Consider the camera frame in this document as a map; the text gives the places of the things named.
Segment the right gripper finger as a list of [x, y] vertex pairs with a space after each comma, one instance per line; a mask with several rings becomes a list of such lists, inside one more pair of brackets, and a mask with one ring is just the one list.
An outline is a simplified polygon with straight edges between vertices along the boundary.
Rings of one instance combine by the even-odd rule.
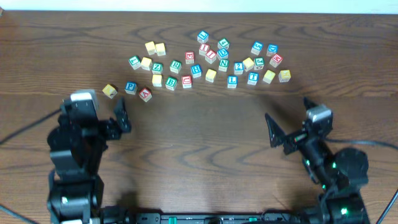
[[317, 107], [317, 104], [315, 102], [313, 102], [312, 100], [308, 99], [307, 97], [303, 98], [303, 103], [304, 103], [306, 110], [310, 110], [312, 108]]
[[265, 119], [269, 130], [269, 140], [271, 147], [282, 145], [285, 141], [284, 131], [268, 113], [265, 114]]

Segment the green B block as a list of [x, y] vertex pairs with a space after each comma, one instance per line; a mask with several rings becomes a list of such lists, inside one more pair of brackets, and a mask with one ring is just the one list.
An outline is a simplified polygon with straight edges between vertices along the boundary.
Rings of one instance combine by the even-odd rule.
[[177, 86], [177, 79], [174, 77], [168, 77], [165, 82], [165, 87], [168, 90], [174, 91]]

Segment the green R block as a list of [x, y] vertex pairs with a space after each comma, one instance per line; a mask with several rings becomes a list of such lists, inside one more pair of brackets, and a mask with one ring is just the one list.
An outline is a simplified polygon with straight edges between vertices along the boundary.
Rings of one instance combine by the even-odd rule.
[[172, 73], [178, 74], [181, 71], [182, 68], [182, 63], [179, 62], [178, 60], [172, 60], [170, 63], [170, 71]]

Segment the yellow block cluster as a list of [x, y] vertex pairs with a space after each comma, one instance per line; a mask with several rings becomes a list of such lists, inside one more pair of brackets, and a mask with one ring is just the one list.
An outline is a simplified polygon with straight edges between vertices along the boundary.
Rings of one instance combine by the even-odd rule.
[[248, 72], [254, 67], [254, 61], [252, 58], [248, 57], [243, 60], [244, 71]]

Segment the yellow O block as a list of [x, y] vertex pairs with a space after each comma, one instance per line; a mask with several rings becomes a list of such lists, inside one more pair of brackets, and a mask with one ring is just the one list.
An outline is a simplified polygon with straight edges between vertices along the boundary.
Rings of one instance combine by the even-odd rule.
[[216, 78], [216, 71], [212, 69], [208, 69], [205, 75], [205, 80], [213, 83]]

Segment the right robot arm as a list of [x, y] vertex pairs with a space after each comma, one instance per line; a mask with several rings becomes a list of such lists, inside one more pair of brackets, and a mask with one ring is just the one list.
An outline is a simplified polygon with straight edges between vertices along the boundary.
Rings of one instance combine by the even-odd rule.
[[300, 152], [313, 183], [322, 187], [315, 207], [292, 215], [291, 223], [369, 223], [360, 189], [368, 179], [368, 156], [353, 147], [332, 153], [326, 137], [333, 129], [333, 112], [308, 98], [303, 100], [306, 118], [302, 127], [290, 134], [265, 115], [271, 147], [282, 146], [284, 154]]

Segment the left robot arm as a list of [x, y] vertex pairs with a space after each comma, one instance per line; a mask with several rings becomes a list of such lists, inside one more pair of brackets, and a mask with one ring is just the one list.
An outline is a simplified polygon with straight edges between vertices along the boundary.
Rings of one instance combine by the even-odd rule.
[[47, 208], [52, 223], [127, 223], [119, 208], [102, 208], [104, 183], [98, 174], [107, 141], [119, 140], [132, 125], [124, 98], [115, 118], [100, 120], [93, 100], [65, 100], [58, 127], [47, 138], [55, 166], [49, 174]]

